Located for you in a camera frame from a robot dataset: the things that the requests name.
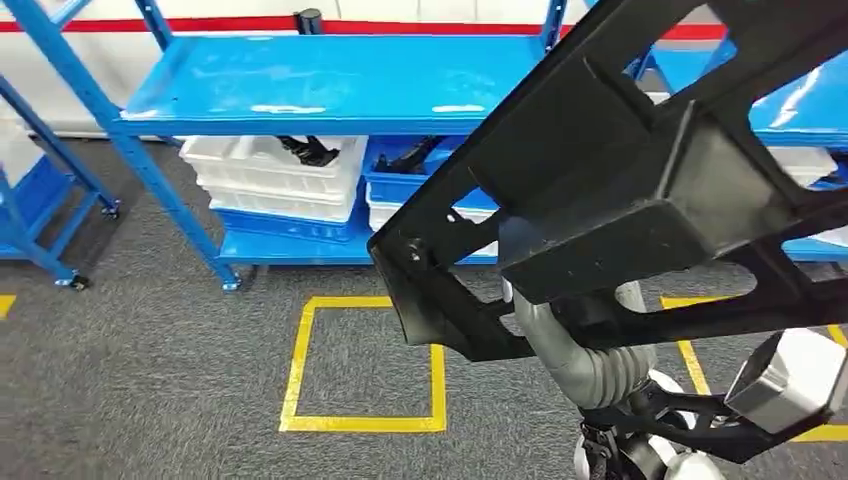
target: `shelf board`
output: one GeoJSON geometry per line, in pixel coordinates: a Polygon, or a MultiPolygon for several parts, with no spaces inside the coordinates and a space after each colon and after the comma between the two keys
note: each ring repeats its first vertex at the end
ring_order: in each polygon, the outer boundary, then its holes
{"type": "MultiPolygon", "coordinates": [[[[654,48],[660,75],[673,92],[701,76],[712,51],[654,48]]],[[[770,146],[848,146],[848,52],[757,101],[748,119],[770,146]]]]}
{"type": "MultiPolygon", "coordinates": [[[[218,258],[247,265],[371,265],[365,248],[373,232],[359,225],[348,243],[330,243],[304,238],[229,230],[218,258]]],[[[472,255],[461,264],[492,265],[497,257],[472,255]]]]}
{"type": "MultiPolygon", "coordinates": [[[[348,243],[316,242],[307,239],[230,230],[224,236],[218,257],[246,265],[371,265],[365,244],[372,235],[362,227],[348,243]]],[[[812,238],[791,240],[784,250],[796,262],[848,261],[848,248],[812,238]]],[[[461,263],[493,265],[497,257],[472,255],[461,263]]]]}
{"type": "Polygon", "coordinates": [[[796,262],[845,262],[848,248],[815,238],[799,238],[783,244],[783,251],[796,262]]]}
{"type": "Polygon", "coordinates": [[[126,134],[467,134],[542,58],[537,36],[176,37],[126,134]]]}

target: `shelving unit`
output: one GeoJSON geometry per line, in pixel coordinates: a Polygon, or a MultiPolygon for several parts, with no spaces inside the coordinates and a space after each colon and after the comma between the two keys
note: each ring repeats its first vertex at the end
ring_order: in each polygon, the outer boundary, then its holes
{"type": "MultiPolygon", "coordinates": [[[[653,48],[649,67],[656,69],[671,93],[693,83],[732,57],[728,39],[714,50],[653,48]]],[[[751,107],[751,129],[768,146],[848,148],[848,52],[784,85],[751,107]]],[[[784,250],[798,262],[848,261],[848,247],[802,238],[784,250]]]]}
{"type": "Polygon", "coordinates": [[[552,0],[538,35],[179,37],[154,1],[136,0],[163,55],[119,109],[61,34],[88,0],[53,19],[34,0],[5,3],[225,290],[239,284],[231,264],[370,262],[370,232],[343,246],[227,232],[218,248],[139,136],[468,134],[552,47],[565,13],[552,0]]]}
{"type": "Polygon", "coordinates": [[[57,285],[81,290],[88,286],[88,279],[65,265],[59,257],[91,207],[99,201],[103,205],[101,212],[116,219],[119,215],[119,201],[112,197],[97,177],[53,134],[2,75],[0,96],[41,138],[49,155],[71,172],[60,172],[47,156],[41,156],[33,169],[12,188],[5,172],[0,169],[0,259],[30,260],[50,271],[56,278],[57,285]],[[85,195],[59,230],[53,243],[49,247],[42,247],[37,242],[39,235],[68,200],[75,186],[83,189],[85,195]]]}

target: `stacked white bin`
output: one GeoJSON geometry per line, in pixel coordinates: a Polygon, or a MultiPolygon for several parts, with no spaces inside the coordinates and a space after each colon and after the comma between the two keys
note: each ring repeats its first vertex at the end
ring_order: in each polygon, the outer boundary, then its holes
{"type": "MultiPolygon", "coordinates": [[[[368,202],[368,225],[371,227],[371,230],[377,231],[385,225],[386,222],[389,221],[389,218],[392,217],[400,207],[403,205],[399,203],[388,203],[388,202],[377,202],[371,199],[371,189],[370,185],[366,187],[366,200],[368,202]]],[[[491,217],[492,214],[495,213],[495,210],[485,210],[480,208],[462,208],[457,207],[456,213],[458,213],[462,218],[471,220],[474,223],[482,223],[487,218],[491,217]]],[[[497,257],[498,256],[498,242],[492,242],[491,244],[481,248],[474,252],[474,255],[486,255],[497,257]]]]}
{"type": "Polygon", "coordinates": [[[197,172],[210,207],[344,223],[356,201],[367,137],[322,137],[340,153],[324,167],[301,165],[275,137],[192,137],[180,156],[197,172]]]}

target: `white wall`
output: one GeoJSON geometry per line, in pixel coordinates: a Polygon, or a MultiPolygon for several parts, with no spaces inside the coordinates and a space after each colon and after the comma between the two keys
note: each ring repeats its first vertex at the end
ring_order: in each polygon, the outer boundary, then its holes
{"type": "MultiPolygon", "coordinates": [[[[49,11],[63,0],[39,0],[49,11]]],[[[525,23],[544,19],[548,0],[160,0],[166,17],[290,15],[313,7],[328,20],[525,23]]],[[[586,12],[569,0],[566,24],[586,12]]],[[[80,19],[141,18],[132,0],[93,0],[80,19]]],[[[12,20],[0,3],[0,21],[12,20]]],[[[109,97],[121,105],[159,56],[148,33],[68,33],[66,38],[109,97]]],[[[22,33],[0,33],[0,71],[56,130],[92,132],[88,112],[22,33]]],[[[0,108],[0,116],[8,116],[0,108]]]]}

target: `gray carpet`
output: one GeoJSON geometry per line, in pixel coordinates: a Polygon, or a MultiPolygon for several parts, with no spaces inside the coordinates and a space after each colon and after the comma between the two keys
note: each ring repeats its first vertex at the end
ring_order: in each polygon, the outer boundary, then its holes
{"type": "MultiPolygon", "coordinates": [[[[66,255],[96,282],[57,289],[25,264],[0,264],[0,293],[18,296],[0,322],[0,476],[32,478],[573,478],[577,417],[538,360],[471,364],[448,352],[447,431],[277,431],[303,305],[315,295],[384,295],[370,268],[260,269],[224,294],[158,204],[101,142],[75,144],[125,201],[117,223],[92,214],[66,255]]],[[[174,151],[151,146],[216,236],[208,197],[174,151]]],[[[816,274],[834,270],[823,265],[816,274]]],[[[475,289],[497,288],[485,270],[475,289]]],[[[657,296],[732,294],[744,273],[713,266],[645,286],[657,296]]],[[[696,342],[714,390],[755,345],[696,342]]],[[[316,313],[299,415],[426,415],[428,350],[406,347],[387,309],[316,313]]],[[[674,345],[662,369],[692,390],[674,345]]],[[[841,417],[848,423],[848,418],[841,417]]],[[[848,444],[791,444],[731,479],[845,478],[848,444]]]]}

